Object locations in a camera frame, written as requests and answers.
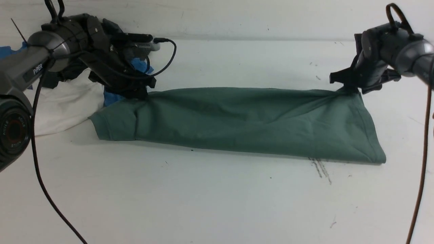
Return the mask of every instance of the white wall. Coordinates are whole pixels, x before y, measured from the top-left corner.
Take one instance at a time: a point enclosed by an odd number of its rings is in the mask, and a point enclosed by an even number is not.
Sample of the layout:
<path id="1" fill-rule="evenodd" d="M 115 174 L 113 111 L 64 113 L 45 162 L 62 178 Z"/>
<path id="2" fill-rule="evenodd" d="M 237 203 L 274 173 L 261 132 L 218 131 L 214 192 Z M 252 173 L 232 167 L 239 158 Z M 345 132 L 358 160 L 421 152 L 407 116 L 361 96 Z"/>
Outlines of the white wall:
<path id="1" fill-rule="evenodd" d="M 66 16 L 89 13 L 125 31 L 185 39 L 352 40 L 387 22 L 392 0 L 65 0 Z M 434 1 L 397 0 L 416 32 L 434 40 Z M 49 20 L 43 0 L 0 0 L 0 37 L 25 36 Z"/>

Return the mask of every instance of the white cloth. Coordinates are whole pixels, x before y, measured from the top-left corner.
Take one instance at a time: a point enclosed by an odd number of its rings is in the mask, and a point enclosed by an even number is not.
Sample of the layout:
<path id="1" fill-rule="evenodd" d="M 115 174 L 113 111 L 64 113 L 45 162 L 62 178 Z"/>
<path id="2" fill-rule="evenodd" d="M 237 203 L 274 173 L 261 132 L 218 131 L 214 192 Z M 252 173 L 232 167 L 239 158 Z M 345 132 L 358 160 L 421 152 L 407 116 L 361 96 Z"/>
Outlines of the white cloth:
<path id="1" fill-rule="evenodd" d="M 104 104 L 104 86 L 89 80 L 90 69 L 76 79 L 59 82 L 56 88 L 42 88 L 36 110 L 35 135 L 62 132 L 76 126 L 100 110 Z M 36 87 L 24 94 L 33 104 Z"/>

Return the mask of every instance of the green t-shirt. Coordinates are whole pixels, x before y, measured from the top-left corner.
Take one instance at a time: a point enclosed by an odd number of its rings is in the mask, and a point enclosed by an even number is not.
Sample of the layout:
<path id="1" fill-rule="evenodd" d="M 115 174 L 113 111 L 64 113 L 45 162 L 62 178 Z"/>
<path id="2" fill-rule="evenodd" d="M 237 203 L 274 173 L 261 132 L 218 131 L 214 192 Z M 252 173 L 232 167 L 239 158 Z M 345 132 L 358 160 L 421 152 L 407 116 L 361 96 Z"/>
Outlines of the green t-shirt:
<path id="1" fill-rule="evenodd" d="M 355 91 L 192 88 L 122 100 L 90 117 L 103 140 L 384 163 Z"/>

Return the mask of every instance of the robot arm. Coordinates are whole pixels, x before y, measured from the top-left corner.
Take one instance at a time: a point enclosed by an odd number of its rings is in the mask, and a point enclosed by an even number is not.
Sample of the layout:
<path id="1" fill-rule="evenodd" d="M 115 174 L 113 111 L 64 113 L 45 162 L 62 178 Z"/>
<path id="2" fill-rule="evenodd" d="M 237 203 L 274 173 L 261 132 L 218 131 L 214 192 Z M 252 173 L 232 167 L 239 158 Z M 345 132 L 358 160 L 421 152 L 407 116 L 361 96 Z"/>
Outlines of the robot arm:
<path id="1" fill-rule="evenodd" d="M 34 112 L 23 91 L 46 71 L 62 71 L 79 58 L 92 70 L 89 78 L 103 84 L 107 91 L 145 99 L 146 87 L 155 87 L 154 76 L 161 71 L 145 75 L 130 61 L 135 54 L 147 57 L 145 52 L 158 50 L 160 42 L 172 42 L 123 33 L 113 22 L 104 19 L 101 23 L 88 14 L 63 17 L 64 5 L 58 1 L 60 11 L 56 14 L 51 0 L 45 0 L 52 20 L 29 37 L 28 47 L 0 60 L 0 171 L 29 144 Z"/>
<path id="2" fill-rule="evenodd" d="M 390 8 L 397 12 L 401 23 L 393 20 Z M 356 57 L 349 68 L 331 73 L 330 83 L 361 88 L 363 94 L 380 90 L 383 83 L 398 81 L 401 76 L 417 76 L 432 84 L 434 46 L 413 32 L 396 4 L 387 5 L 386 13 L 389 23 L 355 34 Z"/>

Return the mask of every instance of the white table surface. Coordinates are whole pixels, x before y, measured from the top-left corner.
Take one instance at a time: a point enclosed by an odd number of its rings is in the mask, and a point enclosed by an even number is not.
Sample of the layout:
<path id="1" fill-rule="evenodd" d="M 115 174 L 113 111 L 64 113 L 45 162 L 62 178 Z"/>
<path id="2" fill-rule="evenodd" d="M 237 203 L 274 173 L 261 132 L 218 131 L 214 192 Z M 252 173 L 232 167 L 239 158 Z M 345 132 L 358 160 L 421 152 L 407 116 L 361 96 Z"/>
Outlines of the white table surface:
<path id="1" fill-rule="evenodd" d="M 352 42 L 177 44 L 157 90 L 336 89 L 329 73 L 355 55 Z M 171 51 L 162 44 L 152 66 L 161 68 Z M 328 177 L 306 158 L 99 141 L 90 121 L 39 137 L 37 151 L 49 193 L 89 243 L 404 243 L 419 186 L 425 100 L 417 78 L 365 95 L 387 162 L 322 162 Z M 417 244 L 434 241 L 432 156 L 426 176 Z M 1 172 L 0 185 L 1 243 L 79 243 L 40 190 L 30 147 Z"/>

